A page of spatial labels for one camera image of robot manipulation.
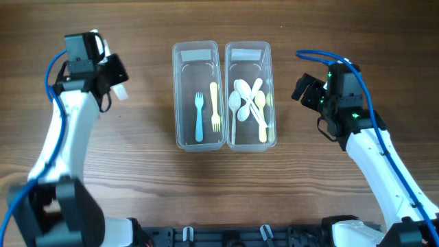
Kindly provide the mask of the white plastic fork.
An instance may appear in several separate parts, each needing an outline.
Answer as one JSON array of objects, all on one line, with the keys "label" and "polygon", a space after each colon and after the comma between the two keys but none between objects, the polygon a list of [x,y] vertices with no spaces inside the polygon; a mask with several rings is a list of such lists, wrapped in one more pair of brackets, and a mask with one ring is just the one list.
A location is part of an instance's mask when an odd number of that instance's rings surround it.
[{"label": "white plastic fork", "polygon": [[112,86],[111,89],[114,91],[114,94],[117,96],[119,100],[123,101],[129,98],[128,92],[124,84],[116,84]]},{"label": "white plastic fork", "polygon": [[105,57],[108,57],[111,55],[111,51],[109,49],[109,46],[108,46],[108,43],[106,40],[104,40],[104,54],[105,54]]}]

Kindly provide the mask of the cream plastic spoon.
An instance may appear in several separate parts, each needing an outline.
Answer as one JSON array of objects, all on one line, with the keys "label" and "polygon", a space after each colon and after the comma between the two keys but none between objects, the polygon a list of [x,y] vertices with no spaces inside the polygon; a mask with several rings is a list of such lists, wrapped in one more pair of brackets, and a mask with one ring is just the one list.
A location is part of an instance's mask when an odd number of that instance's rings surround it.
[{"label": "cream plastic spoon", "polygon": [[[263,121],[263,123],[265,123],[265,117],[264,117],[265,94],[263,91],[257,92],[257,94],[254,98],[254,102],[259,109],[259,113],[261,115],[261,120]],[[259,140],[262,143],[265,143],[267,141],[266,127],[264,127],[262,125],[259,126]]]}]

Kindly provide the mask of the clear plastic container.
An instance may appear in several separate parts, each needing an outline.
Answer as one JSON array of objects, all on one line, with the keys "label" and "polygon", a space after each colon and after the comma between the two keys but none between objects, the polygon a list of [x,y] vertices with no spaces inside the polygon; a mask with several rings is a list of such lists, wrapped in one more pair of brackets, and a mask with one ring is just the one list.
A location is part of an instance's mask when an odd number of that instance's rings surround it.
[{"label": "clear plastic container", "polygon": [[[176,43],[172,49],[174,77],[174,112],[177,146],[186,152],[206,152],[220,149],[226,141],[224,100],[220,59],[217,43],[212,40]],[[214,132],[210,83],[218,86],[218,114],[221,118],[219,132]],[[203,141],[195,140],[197,110],[195,94],[203,93]]]},{"label": "clear plastic container", "polygon": [[[274,103],[274,77],[272,69],[271,47],[264,41],[231,42],[225,50],[225,100],[226,100],[226,142],[235,152],[264,152],[276,145],[276,111]],[[270,109],[265,108],[265,122],[272,123],[272,129],[265,143],[259,140],[259,124],[250,111],[245,121],[239,121],[236,112],[235,144],[231,140],[232,111],[228,106],[230,94],[235,90],[235,80],[242,79],[248,83],[250,89],[257,78],[263,80],[259,91],[265,94],[265,101]],[[249,104],[241,97],[241,106]]]}]

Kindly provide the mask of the white plastic spoon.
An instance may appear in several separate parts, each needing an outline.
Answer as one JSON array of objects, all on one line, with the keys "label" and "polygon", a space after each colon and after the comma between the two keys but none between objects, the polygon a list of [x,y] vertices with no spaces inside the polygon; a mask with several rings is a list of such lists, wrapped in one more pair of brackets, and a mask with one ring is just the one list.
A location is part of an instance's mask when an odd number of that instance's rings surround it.
[{"label": "white plastic spoon", "polygon": [[237,91],[233,91],[228,99],[228,106],[232,111],[232,125],[231,125],[231,140],[232,144],[235,144],[236,138],[236,112],[239,110],[241,106],[241,97]]},{"label": "white plastic spoon", "polygon": [[[258,109],[257,105],[255,104],[254,100],[253,100],[252,102],[253,102],[253,104],[254,104],[254,109],[257,111],[257,112],[255,113],[255,115],[256,115],[256,120],[257,120],[257,122],[258,122],[259,125],[262,125],[262,124],[261,124],[261,123],[262,123],[262,120],[261,120],[261,115],[260,115],[260,113],[259,113],[259,109]],[[270,105],[268,102],[265,102],[264,113],[265,113],[265,108],[270,109],[270,107],[271,107],[271,105]],[[269,132],[270,132],[271,129],[272,129],[272,123],[269,121],[269,122],[267,123],[267,125],[268,125],[268,126],[266,127],[266,131],[267,131],[267,141],[268,141],[268,135],[269,135]]]},{"label": "white plastic spoon", "polygon": [[[251,99],[254,99],[255,95],[257,94],[257,91],[261,88],[262,84],[263,84],[263,80],[261,78],[257,78],[254,81],[250,94]],[[243,105],[237,112],[237,118],[239,121],[247,120],[249,115],[250,115],[250,104]]]},{"label": "white plastic spoon", "polygon": [[[250,104],[250,111],[254,115],[254,118],[256,118],[255,113],[257,111],[254,109],[254,104],[252,102],[253,100],[250,98],[251,89],[250,89],[250,86],[248,85],[248,83],[242,79],[238,79],[238,80],[235,80],[234,87],[235,87],[235,90],[241,95],[241,97],[244,98],[246,100],[246,102]],[[268,126],[266,124],[266,122],[265,123],[262,122],[261,124],[264,127]]]}]

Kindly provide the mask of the pale blue plastic fork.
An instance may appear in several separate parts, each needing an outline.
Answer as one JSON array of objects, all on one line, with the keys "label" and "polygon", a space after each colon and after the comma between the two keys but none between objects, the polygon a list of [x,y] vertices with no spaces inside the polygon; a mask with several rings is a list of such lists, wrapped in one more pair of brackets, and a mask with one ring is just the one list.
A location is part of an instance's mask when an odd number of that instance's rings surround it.
[{"label": "pale blue plastic fork", "polygon": [[203,126],[202,126],[202,107],[204,105],[203,93],[197,92],[195,94],[195,107],[197,110],[195,123],[195,140],[197,142],[203,141]]}]

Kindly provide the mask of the cream plastic fork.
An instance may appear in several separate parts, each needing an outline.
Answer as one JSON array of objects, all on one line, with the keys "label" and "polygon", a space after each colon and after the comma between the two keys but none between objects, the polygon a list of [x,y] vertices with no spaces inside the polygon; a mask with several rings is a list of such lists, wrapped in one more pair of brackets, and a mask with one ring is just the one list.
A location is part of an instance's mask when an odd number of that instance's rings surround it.
[{"label": "cream plastic fork", "polygon": [[211,94],[211,103],[212,103],[212,109],[213,109],[213,114],[211,117],[211,123],[212,123],[212,127],[213,127],[213,131],[214,132],[219,132],[220,131],[220,127],[221,127],[221,118],[218,114],[218,107],[217,107],[217,103],[218,103],[218,86],[216,82],[212,82],[210,83],[210,94]]}]

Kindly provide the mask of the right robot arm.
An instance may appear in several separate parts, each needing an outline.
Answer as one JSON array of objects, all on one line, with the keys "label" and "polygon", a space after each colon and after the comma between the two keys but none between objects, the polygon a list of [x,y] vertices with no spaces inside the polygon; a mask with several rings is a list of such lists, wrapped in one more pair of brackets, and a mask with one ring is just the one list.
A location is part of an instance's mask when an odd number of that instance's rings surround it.
[{"label": "right robot arm", "polygon": [[438,206],[416,184],[397,154],[387,126],[371,108],[355,64],[333,63],[326,81],[308,73],[298,79],[292,99],[319,113],[327,123],[323,135],[340,145],[360,168],[383,214],[386,231],[358,217],[322,220],[326,246],[437,246]]}]

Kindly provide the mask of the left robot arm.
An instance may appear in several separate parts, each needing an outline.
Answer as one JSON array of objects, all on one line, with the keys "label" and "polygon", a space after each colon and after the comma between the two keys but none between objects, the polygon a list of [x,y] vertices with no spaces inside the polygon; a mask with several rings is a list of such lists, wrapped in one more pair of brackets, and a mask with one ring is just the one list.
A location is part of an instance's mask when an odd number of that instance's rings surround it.
[{"label": "left robot arm", "polygon": [[106,217],[83,182],[91,130],[113,86],[128,80],[97,30],[66,35],[68,56],[45,89],[53,113],[43,149],[23,186],[12,187],[1,225],[14,220],[27,246],[134,246],[131,219]]}]

